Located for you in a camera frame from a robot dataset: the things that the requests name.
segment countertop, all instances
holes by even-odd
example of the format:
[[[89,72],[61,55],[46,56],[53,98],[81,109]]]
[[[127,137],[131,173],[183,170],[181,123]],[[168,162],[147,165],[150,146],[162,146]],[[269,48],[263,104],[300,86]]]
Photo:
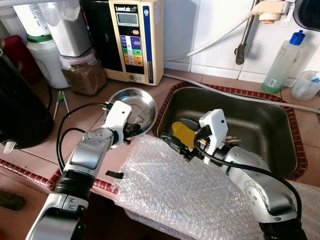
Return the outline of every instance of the countertop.
[[[202,75],[191,72],[183,72],[178,70],[166,69],[165,73],[188,78],[204,84],[218,85],[223,87],[237,88],[248,91],[261,92],[260,83],[249,82],[237,79],[229,79],[215,76]],[[121,89],[136,87],[146,90],[156,101],[157,109],[163,105],[166,96],[171,87],[181,81],[163,77],[158,86],[149,86],[139,83],[122,82],[108,79],[107,84],[95,95],[85,96],[74,93],[69,89],[64,89],[69,109],[75,109],[87,103],[103,103]],[[32,86],[35,93],[41,98],[44,104],[49,102],[49,94],[45,82],[40,82]],[[57,89],[52,90],[53,102],[50,112],[54,113],[55,99],[58,95]],[[291,88],[283,87],[281,92],[276,94],[287,103],[303,105],[320,109],[320,96],[317,94],[308,102],[299,102],[290,95]],[[318,120],[315,113],[304,110],[295,109],[297,125],[300,131],[304,151],[306,154],[308,168],[303,176],[296,181],[304,184],[320,187],[320,119]],[[0,172],[22,182],[32,188],[40,190],[46,194],[52,190],[54,180],[57,176],[57,156],[56,156],[56,138],[59,124],[62,117],[67,113],[63,102],[59,104],[55,125],[50,136],[41,144],[26,148],[23,150],[14,150],[9,154],[4,154],[3,146],[0,146]],[[62,131],[75,127],[83,130],[92,130],[101,127],[104,123],[104,111],[100,106],[89,106],[79,110],[71,115],[65,121]],[[63,158],[66,160],[75,146],[82,139],[82,134],[78,132],[70,132],[67,134],[62,144]],[[97,178],[99,181],[95,183],[92,191],[106,198],[113,199],[116,189],[111,184],[114,182],[112,177],[106,176],[108,170],[118,172],[122,163],[126,160],[130,149],[134,144],[121,146],[108,151]]]

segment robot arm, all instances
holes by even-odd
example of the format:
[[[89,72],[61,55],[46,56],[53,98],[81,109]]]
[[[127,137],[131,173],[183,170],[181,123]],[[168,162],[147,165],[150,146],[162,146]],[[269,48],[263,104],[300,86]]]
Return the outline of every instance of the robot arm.
[[[222,109],[207,112],[199,120],[197,133],[198,142],[203,151],[218,159],[220,162],[257,167],[270,172],[266,162],[257,154],[248,152],[238,146],[223,143],[228,126]],[[211,162],[221,168],[230,180],[243,192],[248,201],[251,212],[259,222],[265,240],[306,240],[305,232],[301,228],[294,206],[291,191],[277,179],[252,170],[217,164],[208,156],[201,156],[195,147],[191,152],[174,136],[167,133],[161,138],[172,149],[182,154],[189,162],[193,157],[203,159],[209,165]]]
[[[105,124],[84,133],[26,240],[82,239],[85,226],[80,222],[80,218],[88,208],[90,190],[107,151],[118,147],[124,141],[124,128],[131,112],[131,106],[116,101]]]

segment yellow object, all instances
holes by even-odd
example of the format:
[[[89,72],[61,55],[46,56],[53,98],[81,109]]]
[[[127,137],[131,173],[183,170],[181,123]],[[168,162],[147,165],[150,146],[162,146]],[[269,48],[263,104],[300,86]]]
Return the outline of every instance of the yellow object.
[[[194,148],[194,138],[196,133],[180,121],[172,124],[173,135],[189,148]]]

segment metal bowl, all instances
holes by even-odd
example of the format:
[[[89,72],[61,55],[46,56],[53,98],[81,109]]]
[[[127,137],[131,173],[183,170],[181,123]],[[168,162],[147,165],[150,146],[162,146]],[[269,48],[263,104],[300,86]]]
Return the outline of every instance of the metal bowl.
[[[140,136],[147,133],[157,120],[157,105],[149,93],[140,88],[126,88],[114,94],[109,102],[121,101],[132,107],[128,124],[139,124],[140,128],[131,134],[131,137]]]

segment red tile edge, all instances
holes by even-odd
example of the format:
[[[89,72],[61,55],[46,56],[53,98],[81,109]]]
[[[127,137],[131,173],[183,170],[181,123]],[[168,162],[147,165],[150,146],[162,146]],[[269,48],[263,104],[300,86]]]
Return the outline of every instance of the red tile edge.
[[[36,184],[39,184],[43,187],[46,187],[47,189],[49,189],[51,192],[53,192],[56,188],[57,182],[59,181],[60,177],[61,177],[61,172],[58,169],[54,175],[49,179],[46,179],[45,177],[42,177],[40,175],[36,175],[30,171],[27,171],[19,166],[16,166],[10,162],[7,162],[5,160],[0,159],[0,168],[4,168],[6,170],[9,170],[10,172],[17,174],[21,177],[24,177]],[[111,183],[108,183],[106,181],[100,180],[100,179],[96,179],[94,181],[93,186],[103,189],[107,192],[110,192],[112,194],[117,194],[118,193],[118,189],[114,186],[112,186]]]
[[[14,174],[17,174],[21,177],[24,177],[36,184],[39,184],[43,187],[46,187],[50,191],[53,191],[55,189],[55,183],[51,180],[46,179],[45,177],[36,175],[30,171],[27,171],[19,166],[16,166],[10,162],[7,162],[5,160],[0,159],[0,167],[4,168]]]
[[[271,95],[268,93],[264,93],[264,92],[248,91],[248,90],[243,90],[243,89],[230,88],[230,87],[224,87],[224,86],[218,86],[218,85],[210,85],[210,84],[206,84],[206,85],[213,88],[213,89],[217,89],[217,90],[224,91],[224,92],[229,92],[232,94],[254,96],[254,97],[259,97],[259,98],[267,99],[267,100],[274,101],[274,102],[287,103],[286,101],[282,100],[280,97],[277,97],[277,96],[274,96],[274,95]],[[174,85],[170,89],[168,95],[166,96],[166,98],[164,100],[162,107],[160,108],[156,122],[152,127],[152,133],[154,136],[159,137],[158,133],[157,133],[158,126],[161,122],[162,117],[165,114],[165,111],[167,109],[167,106],[170,102],[172,95],[174,94],[174,92],[176,90],[183,88],[183,87],[197,87],[197,86],[193,85],[191,83],[188,83],[188,82],[181,82],[181,83]],[[285,178],[288,180],[295,181],[306,172],[306,170],[308,168],[308,161],[307,161],[304,146],[303,146],[303,143],[301,140],[298,122],[297,122],[297,118],[296,118],[296,113],[291,107],[284,106],[283,108],[285,109],[285,111],[288,115],[288,118],[289,118],[289,124],[290,124],[291,134],[293,137],[295,154],[296,154],[296,158],[297,158],[296,170],[292,174],[290,174],[289,176],[286,176]],[[317,117],[318,117],[319,124],[320,124],[320,115],[318,114]]]
[[[55,171],[55,173],[52,175],[52,177],[50,178],[50,181],[54,183],[54,186],[56,186],[60,177],[61,177],[61,172],[60,172],[60,169],[58,168]],[[99,189],[105,190],[107,192],[110,192],[112,194],[118,193],[118,189],[116,187],[114,187],[111,183],[100,180],[100,179],[96,179],[93,183],[93,186],[95,186]]]
[[[318,119],[318,122],[319,122],[319,124],[320,124],[320,114],[319,114],[319,113],[316,113],[315,115],[316,115],[316,118]]]

